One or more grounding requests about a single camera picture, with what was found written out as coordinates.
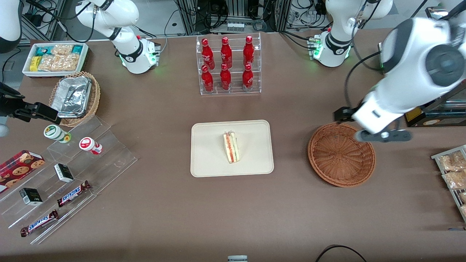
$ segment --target white jar with green lid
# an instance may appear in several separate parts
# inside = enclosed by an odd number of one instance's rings
[[[55,124],[51,124],[44,129],[44,136],[60,143],[68,143],[71,140],[71,134]]]

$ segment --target brown woven basket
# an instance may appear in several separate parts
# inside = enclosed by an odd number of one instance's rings
[[[91,94],[89,96],[89,102],[87,106],[86,115],[84,115],[84,117],[82,118],[62,118],[62,122],[60,123],[60,125],[75,127],[82,121],[86,120],[87,118],[92,117],[97,112],[97,108],[99,107],[100,87],[99,87],[99,83],[97,83],[94,76],[92,76],[91,74],[87,72],[79,72],[79,73],[71,74],[69,76],[65,76],[64,78],[79,77],[79,76],[85,76],[92,80]],[[58,83],[55,85],[55,88],[52,91],[52,95],[50,96],[50,99],[48,100],[49,106],[52,105],[57,88],[58,88]]]
[[[357,129],[347,124],[326,124],[312,135],[308,157],[325,181],[340,187],[358,186],[374,172],[376,156],[370,143],[354,139]]]

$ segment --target cookie box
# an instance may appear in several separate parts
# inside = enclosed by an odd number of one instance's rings
[[[23,150],[0,165],[0,193],[45,164],[41,155]]]
[[[64,45],[74,45],[74,46],[82,46],[81,53],[79,55],[79,60],[78,60],[78,65],[76,66],[75,71],[54,71],[54,72],[46,72],[46,71],[31,71],[29,69],[31,62],[33,60],[33,57],[36,55],[36,51],[38,48],[42,47],[47,47],[47,46],[53,46],[55,44],[64,44]],[[25,76],[35,78],[35,77],[42,77],[42,78],[48,78],[48,77],[60,77],[60,76],[67,76],[71,75],[73,73],[79,73],[81,72],[84,62],[86,60],[86,55],[88,52],[88,45],[85,43],[76,43],[76,42],[49,42],[49,43],[37,43],[31,46],[31,50],[29,51],[29,55],[27,56],[26,62],[24,63],[23,67],[23,74]]]

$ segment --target red bottle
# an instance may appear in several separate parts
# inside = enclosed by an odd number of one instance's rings
[[[253,64],[254,62],[254,46],[253,46],[253,37],[248,35],[246,36],[246,45],[243,49],[243,64],[246,66],[248,63]]]
[[[220,50],[222,63],[225,63],[230,69],[233,66],[232,48],[228,44],[228,37],[222,37],[222,49]]]
[[[222,71],[220,72],[220,79],[222,80],[222,88],[225,91],[230,90],[232,84],[232,75],[228,70],[227,64],[222,64]]]
[[[206,64],[210,70],[215,68],[215,62],[213,61],[213,52],[212,48],[209,46],[209,41],[204,38],[201,40],[202,43],[202,60],[204,60],[204,64]]]
[[[209,68],[206,65],[202,65],[202,83],[204,84],[204,89],[207,93],[213,92],[213,78],[212,74],[209,72]]]
[[[243,72],[243,90],[245,92],[249,92],[253,89],[253,77],[254,74],[251,71],[251,64],[247,64]]]

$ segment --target brown tabletop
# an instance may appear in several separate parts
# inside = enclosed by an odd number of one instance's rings
[[[387,33],[358,31],[362,55],[375,52]],[[97,115],[140,159],[40,245],[0,220],[0,261],[221,262],[244,254],[250,262],[304,262],[331,244],[368,261],[464,261],[466,232],[447,231],[464,224],[430,156],[466,144],[465,128],[413,129],[411,142],[374,144],[372,177],[359,187],[334,187],[313,171],[306,147],[344,105],[343,81],[357,58],[326,68],[280,34],[261,36],[262,93],[248,97],[201,97],[195,37],[169,39],[160,66],[142,75],[121,65],[111,42],[89,42],[86,69],[102,90]],[[380,78],[356,69],[353,102]],[[56,82],[24,77],[20,91],[27,101],[47,103]],[[270,123],[271,174],[190,174],[195,123],[255,119]],[[0,162],[22,149],[44,151],[47,124],[9,119]],[[332,250],[321,261],[359,260]]]

